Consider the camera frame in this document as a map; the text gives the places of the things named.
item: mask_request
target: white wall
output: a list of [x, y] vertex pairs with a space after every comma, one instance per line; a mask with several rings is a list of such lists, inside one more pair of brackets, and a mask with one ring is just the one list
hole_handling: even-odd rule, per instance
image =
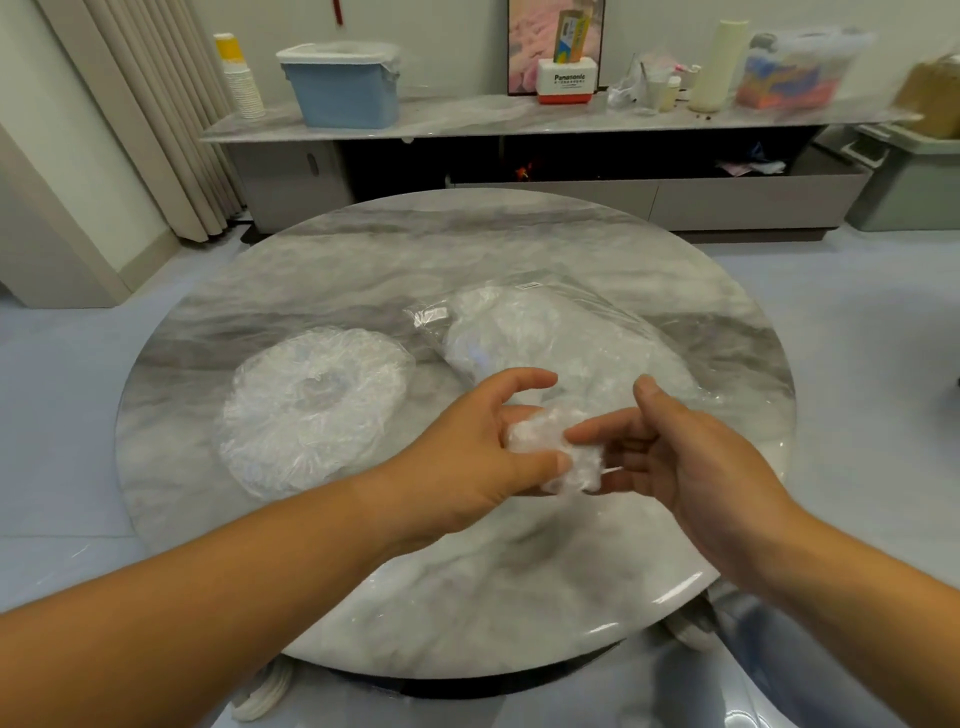
[[[338, 29], [330, 0], [193, 0], [209, 34], [235, 33], [267, 103], [293, 93], [276, 51], [335, 38], [389, 40], [412, 57], [403, 85], [503, 93], [507, 0], [341, 0]], [[879, 43], [853, 68], [842, 93], [893, 93], [920, 58], [960, 41], [960, 0], [607, 0], [601, 83], [626, 69], [634, 51], [663, 47], [683, 62], [704, 59], [720, 19], [755, 30], [852, 24]]]
[[0, 0], [0, 124], [119, 271], [167, 230], [34, 0]]

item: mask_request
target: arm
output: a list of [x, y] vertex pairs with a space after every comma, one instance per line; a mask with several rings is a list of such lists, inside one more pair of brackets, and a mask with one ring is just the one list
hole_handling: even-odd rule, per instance
[[648, 376], [637, 408], [567, 431], [607, 444], [602, 492], [636, 491], [673, 513], [741, 589], [803, 624], [914, 726], [960, 725], [960, 592], [806, 513], [763, 456]]
[[0, 713], [17, 726], [188, 726], [378, 566], [569, 467], [515, 454], [514, 369], [384, 465], [273, 503], [153, 559], [0, 616]]

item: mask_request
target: framed picture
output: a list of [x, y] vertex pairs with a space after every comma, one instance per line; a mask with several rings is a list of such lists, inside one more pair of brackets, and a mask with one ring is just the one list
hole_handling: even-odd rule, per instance
[[537, 61], [552, 59], [561, 11], [590, 16], [584, 56], [600, 65], [605, 0], [510, 0], [510, 63], [507, 93], [537, 92]]

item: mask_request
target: cardboard box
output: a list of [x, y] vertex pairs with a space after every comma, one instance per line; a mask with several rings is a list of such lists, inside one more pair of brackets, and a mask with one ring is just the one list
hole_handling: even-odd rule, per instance
[[903, 83], [894, 106], [924, 115], [904, 126], [934, 139], [960, 138], [960, 63], [947, 59], [918, 63]]

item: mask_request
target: left hand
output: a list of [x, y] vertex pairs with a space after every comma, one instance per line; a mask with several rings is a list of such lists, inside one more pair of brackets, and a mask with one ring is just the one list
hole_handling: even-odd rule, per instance
[[394, 551], [406, 553], [476, 523], [510, 496], [570, 469], [556, 450], [505, 450], [507, 430], [539, 408], [505, 405], [517, 392], [546, 389], [557, 375], [508, 369], [454, 401], [407, 449], [361, 475], [360, 492]]

